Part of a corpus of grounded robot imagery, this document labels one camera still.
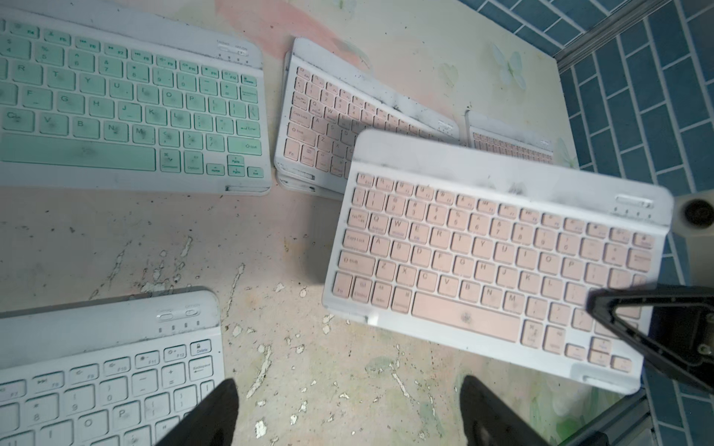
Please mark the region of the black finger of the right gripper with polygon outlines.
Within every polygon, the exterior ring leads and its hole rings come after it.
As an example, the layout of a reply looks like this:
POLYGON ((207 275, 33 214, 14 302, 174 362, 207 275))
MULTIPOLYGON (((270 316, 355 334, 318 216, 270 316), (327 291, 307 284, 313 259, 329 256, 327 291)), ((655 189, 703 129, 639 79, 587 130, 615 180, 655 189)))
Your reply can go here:
POLYGON ((713 391, 713 290, 702 286, 638 285, 597 290, 587 313, 666 377, 713 391), (619 310, 651 310, 651 326, 636 328, 619 310))

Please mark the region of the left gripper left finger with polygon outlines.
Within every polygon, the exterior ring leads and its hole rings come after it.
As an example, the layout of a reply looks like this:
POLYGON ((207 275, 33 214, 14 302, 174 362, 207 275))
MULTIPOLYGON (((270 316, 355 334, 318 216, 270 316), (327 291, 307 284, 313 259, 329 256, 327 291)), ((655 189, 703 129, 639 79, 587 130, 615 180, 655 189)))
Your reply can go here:
POLYGON ((157 446, 231 446, 240 400, 235 381, 223 380, 157 446))

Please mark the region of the pink keyboard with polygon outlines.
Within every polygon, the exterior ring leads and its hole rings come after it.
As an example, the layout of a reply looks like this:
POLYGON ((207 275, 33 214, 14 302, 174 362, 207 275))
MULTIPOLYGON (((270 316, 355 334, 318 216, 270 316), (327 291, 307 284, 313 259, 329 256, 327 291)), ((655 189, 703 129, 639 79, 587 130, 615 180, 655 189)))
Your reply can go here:
POLYGON ((355 141, 368 128, 459 142, 452 119, 358 70, 307 38, 284 58, 284 98, 273 163, 288 191, 339 200, 355 141))
POLYGON ((586 309, 657 282, 669 190, 375 129, 356 141, 323 304, 358 323, 632 394, 586 309))
POLYGON ((552 165, 550 142, 532 132, 468 110, 465 113, 469 144, 473 149, 552 165))

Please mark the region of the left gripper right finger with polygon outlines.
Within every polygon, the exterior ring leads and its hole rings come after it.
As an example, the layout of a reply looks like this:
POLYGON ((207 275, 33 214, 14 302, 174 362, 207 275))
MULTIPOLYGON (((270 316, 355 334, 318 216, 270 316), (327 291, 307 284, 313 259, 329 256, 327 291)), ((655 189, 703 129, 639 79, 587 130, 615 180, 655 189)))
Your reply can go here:
POLYGON ((459 408, 468 446, 549 445, 475 376, 464 377, 459 408))

